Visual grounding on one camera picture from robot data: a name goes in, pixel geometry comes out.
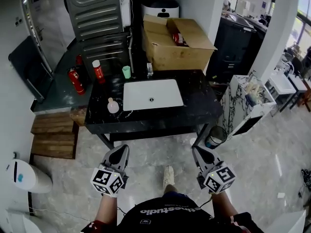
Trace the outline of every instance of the tiled floor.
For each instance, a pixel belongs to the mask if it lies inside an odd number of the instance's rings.
[[[248,211],[264,230],[284,212],[302,210],[298,191],[303,184],[300,170],[311,168],[311,114],[306,108],[286,109],[274,117],[266,117],[249,134],[236,136],[217,148],[220,156],[237,173],[230,188],[232,203],[239,212]],[[195,134],[123,142],[130,147],[126,189],[118,198],[125,212],[140,202],[162,195],[165,165],[175,171],[175,185],[200,206],[209,199],[196,181],[198,170],[193,161],[190,139]],[[35,165],[52,176],[53,190],[33,194],[33,207],[58,213],[37,214],[54,225],[59,232],[79,232],[93,220],[101,195],[89,183],[107,147],[86,128],[80,128],[75,160],[35,157]],[[285,193],[284,199],[277,194]],[[213,214],[211,203],[204,205]],[[118,222],[123,213],[118,212]]]

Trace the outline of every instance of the person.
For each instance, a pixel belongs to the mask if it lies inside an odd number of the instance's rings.
[[[188,230],[206,232],[263,233],[249,213],[238,214],[226,192],[212,195],[215,217],[205,212],[187,195],[178,193],[174,185],[173,168],[164,171],[164,195],[136,205],[117,226],[117,198],[103,195],[95,221],[82,233],[102,233],[110,230]]]
[[[223,10],[230,10],[230,2],[229,2],[229,0],[224,0]]]

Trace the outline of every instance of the wooden pallet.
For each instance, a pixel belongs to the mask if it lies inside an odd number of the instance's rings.
[[[31,132],[34,134],[31,154],[75,158],[79,126],[69,112],[36,116]]]
[[[38,115],[35,117],[31,133],[33,134],[72,134],[77,125],[69,112]]]
[[[38,134],[34,136],[31,154],[74,159],[77,135],[74,134]]]
[[[72,108],[70,111],[70,117],[75,121],[80,127],[84,126],[84,121],[86,119],[87,107],[81,106],[78,108]]]

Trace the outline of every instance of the cup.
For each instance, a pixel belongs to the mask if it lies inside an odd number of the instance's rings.
[[[122,72],[123,72],[124,77],[125,77],[126,79],[129,79],[129,78],[131,77],[131,68],[130,68],[129,66],[124,66],[124,67],[122,68]]]

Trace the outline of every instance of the white trash can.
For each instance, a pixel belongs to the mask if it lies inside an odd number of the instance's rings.
[[[52,189],[52,180],[48,175],[22,160],[12,160],[10,176],[12,182],[25,191],[48,193]]]

